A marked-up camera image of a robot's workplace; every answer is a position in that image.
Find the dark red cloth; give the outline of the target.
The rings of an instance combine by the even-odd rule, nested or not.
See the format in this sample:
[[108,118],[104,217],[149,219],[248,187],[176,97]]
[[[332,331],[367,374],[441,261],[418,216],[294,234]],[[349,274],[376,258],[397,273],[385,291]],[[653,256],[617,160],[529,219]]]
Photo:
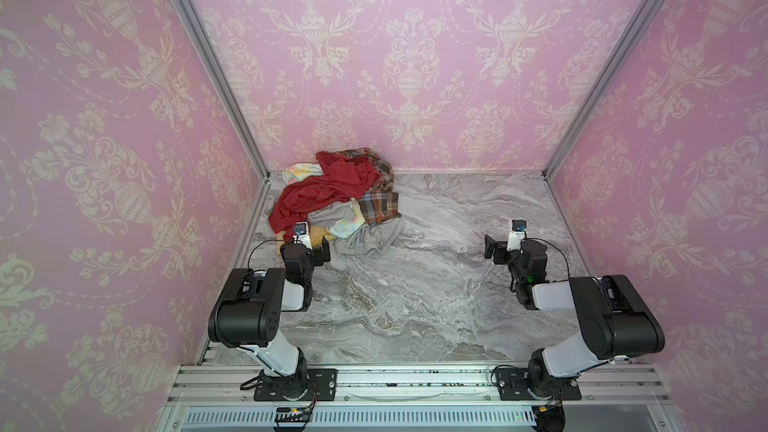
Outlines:
[[277,199],[268,223],[275,234],[288,234],[311,212],[336,202],[360,199],[380,179],[381,174],[367,156],[347,157],[341,152],[318,152],[316,159],[323,174],[287,185]]

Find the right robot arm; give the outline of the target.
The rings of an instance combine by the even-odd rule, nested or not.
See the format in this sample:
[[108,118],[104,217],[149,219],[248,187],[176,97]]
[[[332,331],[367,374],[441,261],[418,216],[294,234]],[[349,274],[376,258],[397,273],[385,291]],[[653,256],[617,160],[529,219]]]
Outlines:
[[484,258],[507,267],[510,290],[527,310],[573,311],[578,331],[534,351],[522,370],[499,366],[491,380],[504,400],[579,400],[578,378],[617,358],[661,352],[664,331],[625,275],[547,279],[548,244],[519,234],[484,237]]

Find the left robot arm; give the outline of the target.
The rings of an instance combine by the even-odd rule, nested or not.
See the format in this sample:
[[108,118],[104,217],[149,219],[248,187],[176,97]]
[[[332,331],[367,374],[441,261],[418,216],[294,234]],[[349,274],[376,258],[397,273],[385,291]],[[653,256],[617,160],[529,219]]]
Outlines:
[[240,389],[254,400],[325,401],[336,394],[335,369],[311,369],[303,351],[280,330],[284,312],[306,312],[313,300],[313,273],[330,260],[328,241],[316,248],[302,242],[280,247],[284,265],[230,272],[208,320],[209,340],[244,352],[261,367]]

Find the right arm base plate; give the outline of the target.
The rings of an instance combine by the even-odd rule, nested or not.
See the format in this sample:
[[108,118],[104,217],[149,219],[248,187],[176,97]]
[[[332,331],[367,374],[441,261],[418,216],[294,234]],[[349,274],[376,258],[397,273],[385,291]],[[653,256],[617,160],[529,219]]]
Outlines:
[[579,401],[582,394],[575,378],[554,378],[546,372],[501,365],[490,373],[502,401]]

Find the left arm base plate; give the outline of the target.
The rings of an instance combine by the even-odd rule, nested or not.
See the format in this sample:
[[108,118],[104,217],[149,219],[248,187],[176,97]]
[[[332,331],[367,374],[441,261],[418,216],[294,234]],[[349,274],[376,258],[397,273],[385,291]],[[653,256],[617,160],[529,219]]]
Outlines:
[[256,402],[332,402],[338,383],[337,369],[310,368],[290,377],[260,373],[254,387]]

